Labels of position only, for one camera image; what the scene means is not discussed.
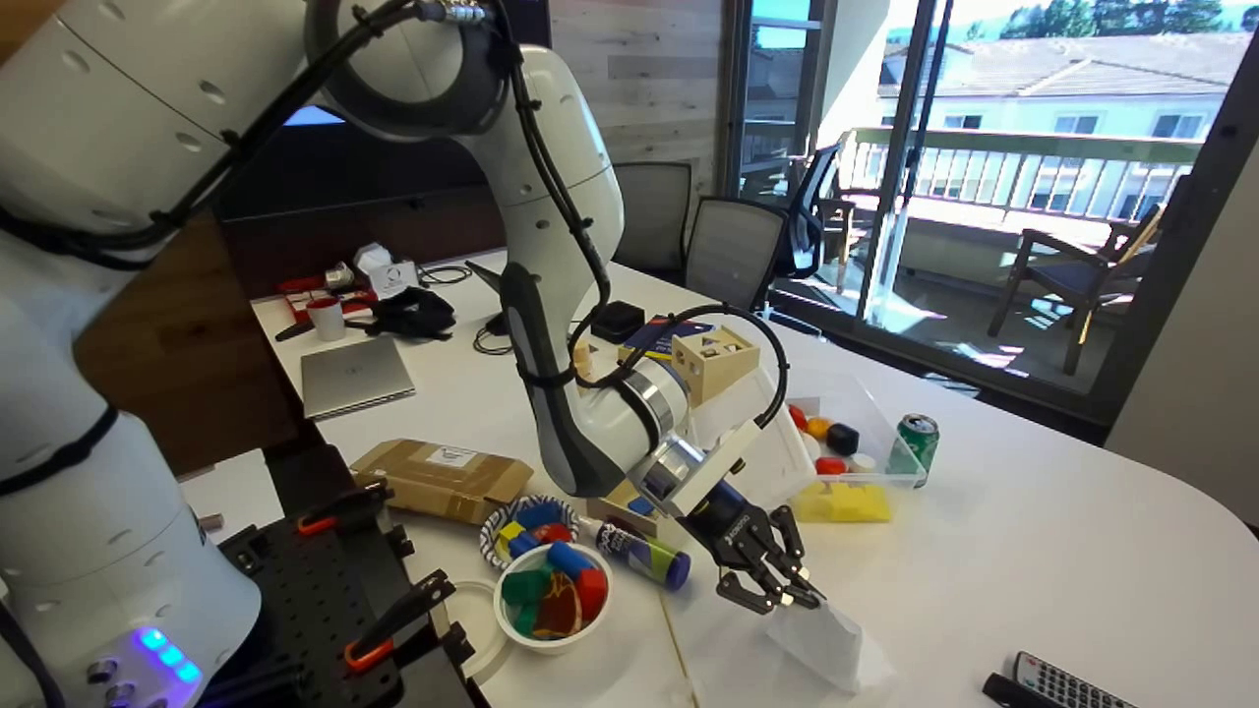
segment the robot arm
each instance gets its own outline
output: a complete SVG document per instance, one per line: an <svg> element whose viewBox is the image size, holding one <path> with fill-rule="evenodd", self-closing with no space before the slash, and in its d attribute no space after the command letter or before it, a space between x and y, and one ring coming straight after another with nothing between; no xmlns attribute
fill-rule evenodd
<svg viewBox="0 0 1259 708"><path fill-rule="evenodd" d="M724 484L755 425L701 453L678 438L686 393L659 366L642 364L603 391L575 383L571 331L585 292L607 297L603 261L623 235L623 193L562 58L543 48L514 57L486 19L493 7L440 0L385 0L372 14L338 0L67 0L0 73L0 225L35 243L0 242L0 364L18 366L0 383L0 410L17 421L0 433L0 570L13 613L67 681L145 622L183 636L183 656L213 672L261 602L195 542L145 429L120 417L95 438L109 412L67 349L120 278L97 286L95 268L57 255L101 265L154 250L321 78L321 101L364 130L456 139L478 163L509 230L503 310L553 484L596 496L628 476L713 550L718 594L760 613L817 602L791 520ZM359 53L343 75L325 73L338 53ZM43 301L76 307L40 328L30 310L47 310ZM90 453L56 463L69 442L90 442ZM109 611L95 594L101 584L118 600ZM227 600L223 588L231 632L195 632L206 605Z"/></svg>

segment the chair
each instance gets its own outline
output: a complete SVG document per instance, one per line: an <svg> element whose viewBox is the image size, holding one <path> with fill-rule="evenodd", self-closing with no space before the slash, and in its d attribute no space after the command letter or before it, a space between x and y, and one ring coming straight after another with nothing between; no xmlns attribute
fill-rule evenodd
<svg viewBox="0 0 1259 708"><path fill-rule="evenodd" d="M829 200L817 200L838 145L814 149L800 188L788 200L780 277L814 277L817 265L834 252Z"/></svg>
<svg viewBox="0 0 1259 708"><path fill-rule="evenodd" d="M1162 212L1152 210L1141 225L1108 225L1108 235L1096 252L1086 252L1079 243L1055 242L1051 231L1024 230L1024 243L1008 278L1008 297L987 322L987 336L994 337L1002 318L1016 307L1017 286L1029 278L1070 302L1070 349L1061 369L1079 369L1079 356L1091 341L1093 318L1103 310L1103 297L1138 286L1141 271L1152 255L1162 231Z"/></svg>
<svg viewBox="0 0 1259 708"><path fill-rule="evenodd" d="M613 261L678 285L686 265L686 219L693 210L693 164L617 163L617 181L627 231Z"/></svg>
<svg viewBox="0 0 1259 708"><path fill-rule="evenodd" d="M809 153L809 164L788 206L783 225L783 277L817 277L823 268L846 268L856 235L856 200L877 198L877 188L842 187L846 141Z"/></svg>
<svg viewBox="0 0 1259 708"><path fill-rule="evenodd" d="M783 217L773 210L705 198L682 285L751 316L773 271L780 231Z"/></svg>

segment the balcony railing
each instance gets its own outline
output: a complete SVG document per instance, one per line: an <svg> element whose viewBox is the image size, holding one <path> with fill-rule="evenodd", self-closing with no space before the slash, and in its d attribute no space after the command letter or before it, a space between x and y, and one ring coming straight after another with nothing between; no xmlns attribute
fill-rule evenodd
<svg viewBox="0 0 1259 708"><path fill-rule="evenodd" d="M842 187L882 187L893 130L851 130ZM931 130L911 198L1079 219L1141 219L1200 141Z"/></svg>

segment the green can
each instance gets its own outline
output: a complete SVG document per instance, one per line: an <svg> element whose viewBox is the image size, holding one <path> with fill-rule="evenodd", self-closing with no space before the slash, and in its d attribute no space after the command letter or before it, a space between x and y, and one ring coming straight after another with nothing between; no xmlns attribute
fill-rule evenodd
<svg viewBox="0 0 1259 708"><path fill-rule="evenodd" d="M916 476L920 484L930 484L930 473L931 473L931 461L936 461L936 449L941 449L941 425L924 412L909 412L898 421L898 446L893 446L893 461L889 461L889 476Z"/></svg>

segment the silver laptop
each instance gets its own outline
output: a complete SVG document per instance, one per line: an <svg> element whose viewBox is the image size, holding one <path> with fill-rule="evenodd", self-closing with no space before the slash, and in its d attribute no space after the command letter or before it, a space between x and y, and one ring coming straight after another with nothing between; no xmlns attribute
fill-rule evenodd
<svg viewBox="0 0 1259 708"><path fill-rule="evenodd" d="M301 358L305 421L377 404L389 398L410 398L410 393L413 393L410 373L397 358L393 337L385 336Z"/></svg>

